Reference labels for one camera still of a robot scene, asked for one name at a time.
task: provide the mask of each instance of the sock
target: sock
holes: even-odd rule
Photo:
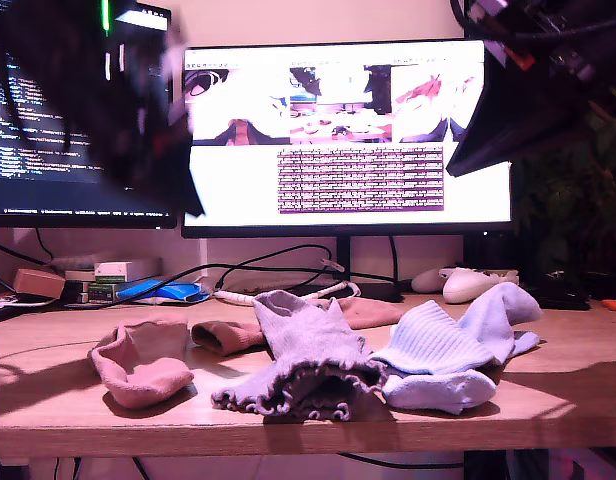
[[[492,352],[493,364],[502,365],[508,358],[539,344],[537,335],[532,332],[515,334],[512,326],[540,317],[537,301],[524,289],[506,282],[476,298],[459,320],[459,326]]]
[[[204,322],[194,325],[190,334],[195,344],[223,357],[266,344],[258,323]]]
[[[327,310],[330,302],[334,300],[310,300],[310,303]],[[348,325],[353,330],[392,325],[399,322],[399,319],[404,314],[404,310],[394,303],[372,300],[370,298],[347,297],[337,299],[337,302],[346,318],[346,322],[348,322]]]
[[[446,374],[485,365],[493,354],[429,300],[406,312],[388,345],[370,358],[403,373]]]
[[[407,410],[432,409],[459,415],[495,395],[495,384],[481,372],[467,370],[445,375],[404,375],[388,372],[382,392],[386,402]]]
[[[185,318],[153,317],[115,328],[88,358],[119,405],[143,408],[192,382],[193,374],[183,362],[187,339]]]
[[[403,315],[403,311],[392,303],[361,297],[317,299],[308,303],[327,311],[333,301],[338,302],[353,330],[391,325]],[[210,321],[194,325],[191,334],[195,344],[224,357],[253,346],[266,345],[259,323]]]
[[[383,366],[339,303],[324,311],[288,292],[257,295],[254,309],[274,362],[245,382],[212,394],[228,410],[347,421],[356,398],[381,388]]]

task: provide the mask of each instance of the brown sock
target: brown sock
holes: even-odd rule
[[[115,328],[88,358],[119,405],[143,408],[192,382],[183,362],[187,340],[186,320],[162,315]]]
[[[348,297],[337,301],[346,322],[353,330],[393,325],[399,322],[404,314],[399,306],[381,300]],[[309,303],[324,310],[330,306],[330,300],[310,300]],[[204,322],[192,327],[191,333],[192,340],[197,345],[224,357],[252,346],[266,344],[258,323]]]
[[[328,308],[331,300],[313,300],[311,303],[321,308]],[[344,312],[346,322],[353,330],[362,328],[383,327],[394,325],[405,313],[405,309],[394,303],[381,300],[371,300],[361,297],[347,297],[337,299],[341,311]]]
[[[223,357],[266,344],[258,323],[204,322],[193,326],[190,333],[197,345]]]

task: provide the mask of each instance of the image thumbnail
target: image thumbnail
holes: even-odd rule
[[[389,65],[291,68],[290,142],[391,142],[390,77]]]
[[[193,145],[287,145],[287,69],[267,66],[185,72]]]
[[[392,67],[395,141],[460,141],[483,88],[483,63]]]

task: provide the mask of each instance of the monitor bezel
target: monitor bezel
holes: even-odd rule
[[[330,45],[377,45],[390,43],[439,43],[439,42],[465,42],[479,41],[468,37],[450,37],[433,39],[410,40],[371,40],[354,42],[319,42],[319,43],[290,43],[290,44],[259,44],[259,45],[209,45],[188,47],[191,50],[219,50],[219,49],[246,49],[246,48],[274,48],[274,47],[301,47],[301,46],[330,46]],[[490,55],[484,48],[484,54]],[[488,62],[484,62],[484,92],[479,99],[475,112],[488,90]],[[182,59],[181,89],[184,91],[185,83],[185,57]],[[512,189],[511,176],[508,177],[509,189]],[[457,223],[381,223],[381,224],[346,224],[346,225],[248,225],[248,226],[206,226],[186,225],[186,216],[181,218],[181,235],[183,238],[270,238],[270,237],[337,237],[337,236],[378,236],[378,235],[462,235],[473,232],[510,232],[514,229],[513,204],[510,202],[510,221],[496,222],[457,222]]]
[[[172,11],[149,5],[146,3],[135,3],[133,9],[149,9],[159,14],[163,14],[168,26],[172,24]],[[173,102],[173,86],[171,80],[168,85],[168,101]],[[168,216],[97,216],[97,215],[50,215],[50,214],[1,214],[0,227],[8,228],[112,228],[112,229],[164,229],[172,230],[177,227],[178,216],[174,212],[169,212]]]

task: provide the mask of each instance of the wooden desk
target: wooden desk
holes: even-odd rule
[[[428,297],[411,296],[404,309]],[[455,318],[465,306],[445,306]],[[459,417],[396,412],[379,397],[354,422],[264,421],[215,410],[210,392],[270,362],[265,351],[231,358],[191,349],[194,390],[143,411],[118,407],[85,359],[120,318],[140,319],[167,307],[31,314],[0,323],[0,457],[195,456],[448,451],[616,446],[616,313],[548,311],[522,325],[545,341],[490,372],[491,402]],[[189,318],[256,321],[251,309],[209,301],[172,308]],[[365,331],[371,346],[387,327]],[[92,343],[73,344],[93,341]]]

